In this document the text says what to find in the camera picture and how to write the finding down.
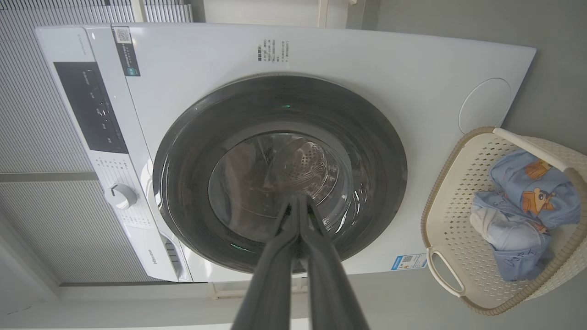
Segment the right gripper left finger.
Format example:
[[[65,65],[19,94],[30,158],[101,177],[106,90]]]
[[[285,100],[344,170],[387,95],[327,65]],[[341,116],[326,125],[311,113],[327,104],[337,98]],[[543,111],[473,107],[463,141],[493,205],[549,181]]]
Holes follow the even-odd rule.
[[[256,266],[233,330],[288,330],[291,328],[292,263],[300,234],[299,198],[282,205],[273,238]]]

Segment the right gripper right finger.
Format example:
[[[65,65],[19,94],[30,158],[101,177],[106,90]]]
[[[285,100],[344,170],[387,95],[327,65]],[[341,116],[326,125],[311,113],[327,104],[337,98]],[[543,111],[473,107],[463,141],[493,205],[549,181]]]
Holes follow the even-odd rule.
[[[313,330],[368,330],[354,290],[310,197],[299,199],[302,259],[310,280]]]

